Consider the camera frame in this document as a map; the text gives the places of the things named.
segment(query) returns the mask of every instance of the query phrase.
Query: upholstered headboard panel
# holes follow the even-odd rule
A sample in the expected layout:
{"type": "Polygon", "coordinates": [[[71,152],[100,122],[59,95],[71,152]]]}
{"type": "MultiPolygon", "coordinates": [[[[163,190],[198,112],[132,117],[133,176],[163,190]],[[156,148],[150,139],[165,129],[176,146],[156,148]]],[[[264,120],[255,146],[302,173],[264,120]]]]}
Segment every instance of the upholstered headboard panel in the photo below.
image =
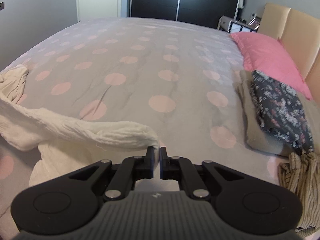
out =
{"type": "Polygon", "coordinates": [[[320,104],[320,20],[281,5],[267,3],[259,33],[280,38],[320,104]]]}

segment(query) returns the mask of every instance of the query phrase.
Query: beige garment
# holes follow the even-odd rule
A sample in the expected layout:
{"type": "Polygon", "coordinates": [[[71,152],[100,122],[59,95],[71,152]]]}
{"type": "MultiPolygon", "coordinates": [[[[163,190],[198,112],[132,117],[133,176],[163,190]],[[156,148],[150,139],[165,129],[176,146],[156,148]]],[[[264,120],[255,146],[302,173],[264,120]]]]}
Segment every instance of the beige garment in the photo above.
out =
{"type": "Polygon", "coordinates": [[[279,184],[295,193],[302,203],[296,232],[307,237],[320,229],[320,156],[290,153],[289,163],[278,167],[279,184]]]}
{"type": "MultiPolygon", "coordinates": [[[[4,82],[12,98],[23,91],[26,68],[8,71],[4,82]]],[[[129,151],[159,148],[156,133],[136,122],[86,122],[47,109],[26,109],[12,103],[0,92],[0,133],[12,146],[28,151],[38,147],[41,160],[35,165],[29,185],[77,170],[101,159],[121,161],[129,151]]]]}
{"type": "Polygon", "coordinates": [[[23,94],[24,84],[28,69],[24,65],[17,65],[15,68],[0,74],[0,91],[13,103],[17,103],[23,94]]]}
{"type": "Polygon", "coordinates": [[[247,117],[247,144],[255,150],[288,156],[292,152],[292,148],[279,139],[263,132],[258,125],[256,107],[250,96],[250,86],[253,82],[251,72],[241,70],[240,77],[242,83],[236,84],[235,89],[239,93],[244,113],[247,117]]]}

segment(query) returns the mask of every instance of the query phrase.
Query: floral fabric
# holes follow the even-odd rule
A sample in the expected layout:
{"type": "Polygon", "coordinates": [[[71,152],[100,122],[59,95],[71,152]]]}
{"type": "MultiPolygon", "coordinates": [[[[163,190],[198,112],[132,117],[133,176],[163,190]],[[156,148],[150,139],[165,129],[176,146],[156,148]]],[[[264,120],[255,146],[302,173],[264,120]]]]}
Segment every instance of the floral fabric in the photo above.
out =
{"type": "Polygon", "coordinates": [[[259,70],[252,77],[251,96],[260,128],[289,143],[299,155],[313,152],[312,134],[296,91],[259,70]]]}

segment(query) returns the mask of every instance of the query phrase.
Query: ribbed gray surface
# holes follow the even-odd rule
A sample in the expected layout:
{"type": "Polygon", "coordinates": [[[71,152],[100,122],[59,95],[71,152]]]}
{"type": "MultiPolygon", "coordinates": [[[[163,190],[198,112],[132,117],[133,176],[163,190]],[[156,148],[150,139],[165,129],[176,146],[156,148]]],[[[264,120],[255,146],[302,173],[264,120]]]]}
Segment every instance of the ribbed gray surface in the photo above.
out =
{"type": "Polygon", "coordinates": [[[86,226],[60,236],[20,233],[15,240],[299,240],[293,232],[253,236],[240,232],[215,213],[208,202],[180,192],[130,192],[121,201],[107,202],[86,226]]]}

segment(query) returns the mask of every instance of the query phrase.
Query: bed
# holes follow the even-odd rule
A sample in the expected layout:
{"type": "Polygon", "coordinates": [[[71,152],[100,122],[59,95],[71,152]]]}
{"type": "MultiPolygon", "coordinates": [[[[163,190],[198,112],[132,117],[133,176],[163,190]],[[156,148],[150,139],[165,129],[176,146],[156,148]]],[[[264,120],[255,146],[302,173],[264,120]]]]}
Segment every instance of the bed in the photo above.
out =
{"type": "MultiPolygon", "coordinates": [[[[268,3],[259,32],[281,38],[320,103],[319,20],[268,3]]],[[[277,165],[285,158],[245,143],[242,104],[233,87],[243,60],[235,42],[221,31],[166,20],[111,18],[70,26],[2,72],[27,66],[17,103],[25,108],[43,107],[89,122],[138,122],[157,133],[171,156],[193,163],[212,159],[278,184],[277,165]]],[[[0,235],[7,240],[17,232],[10,203],[28,186],[41,156],[37,149],[20,152],[0,140],[0,235]]],[[[136,189],[177,190],[178,184],[162,182],[157,168],[155,178],[139,181],[136,189]]]]}

